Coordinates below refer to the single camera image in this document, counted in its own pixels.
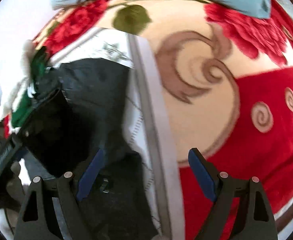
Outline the black leather jacket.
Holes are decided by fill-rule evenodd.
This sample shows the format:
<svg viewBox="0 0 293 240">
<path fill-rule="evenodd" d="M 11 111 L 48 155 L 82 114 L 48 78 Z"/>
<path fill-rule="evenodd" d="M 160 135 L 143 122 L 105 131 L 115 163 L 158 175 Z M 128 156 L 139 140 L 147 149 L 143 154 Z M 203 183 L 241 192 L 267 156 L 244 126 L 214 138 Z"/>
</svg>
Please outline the black leather jacket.
<svg viewBox="0 0 293 240">
<path fill-rule="evenodd" d="M 79 209 L 96 239 L 152 239 L 158 232 L 144 192 L 142 158 L 122 135 L 130 68 L 81 59 L 46 68 L 18 137 L 56 179 L 97 149 L 105 165 Z"/>
</svg>

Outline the green folded garment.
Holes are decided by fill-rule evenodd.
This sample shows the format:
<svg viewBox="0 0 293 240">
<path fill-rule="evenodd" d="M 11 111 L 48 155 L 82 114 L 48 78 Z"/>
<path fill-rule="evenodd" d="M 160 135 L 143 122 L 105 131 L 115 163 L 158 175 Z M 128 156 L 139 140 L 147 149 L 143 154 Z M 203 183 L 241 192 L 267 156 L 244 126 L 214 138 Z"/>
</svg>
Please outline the green folded garment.
<svg viewBox="0 0 293 240">
<path fill-rule="evenodd" d="M 13 128 L 21 127 L 33 111 L 36 97 L 39 92 L 39 81 L 44 77 L 48 67 L 47 47 L 42 46 L 31 61 L 31 79 L 27 82 L 26 89 L 19 101 L 18 107 L 12 113 L 11 124 Z"/>
</svg>

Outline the white fluffy folded garment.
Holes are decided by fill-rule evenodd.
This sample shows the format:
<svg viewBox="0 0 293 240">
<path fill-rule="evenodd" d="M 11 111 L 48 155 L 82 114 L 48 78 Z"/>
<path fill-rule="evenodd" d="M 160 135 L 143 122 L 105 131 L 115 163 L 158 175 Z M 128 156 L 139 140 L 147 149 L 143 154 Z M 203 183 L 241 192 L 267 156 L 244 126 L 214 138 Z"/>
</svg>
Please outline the white fluffy folded garment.
<svg viewBox="0 0 293 240">
<path fill-rule="evenodd" d="M 0 121 L 10 112 L 16 111 L 22 94 L 31 79 L 31 60 L 35 55 L 35 44 L 27 40 L 10 49 L 0 67 Z"/>
</svg>

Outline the red floral blanket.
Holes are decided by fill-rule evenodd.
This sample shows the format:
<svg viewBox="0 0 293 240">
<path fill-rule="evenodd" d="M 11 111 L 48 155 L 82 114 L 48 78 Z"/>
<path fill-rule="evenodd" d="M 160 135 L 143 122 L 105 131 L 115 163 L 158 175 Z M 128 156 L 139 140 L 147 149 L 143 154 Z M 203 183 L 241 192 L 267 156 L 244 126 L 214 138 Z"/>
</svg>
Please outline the red floral blanket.
<svg viewBox="0 0 293 240">
<path fill-rule="evenodd" d="M 61 10 L 31 47 L 132 66 L 130 34 L 155 58 L 148 92 L 179 168 L 182 238 L 211 207 L 187 165 L 193 146 L 238 178 L 260 178 L 282 229 L 293 216 L 293 20 L 275 0 L 264 20 L 200 0 L 93 0 Z"/>
</svg>

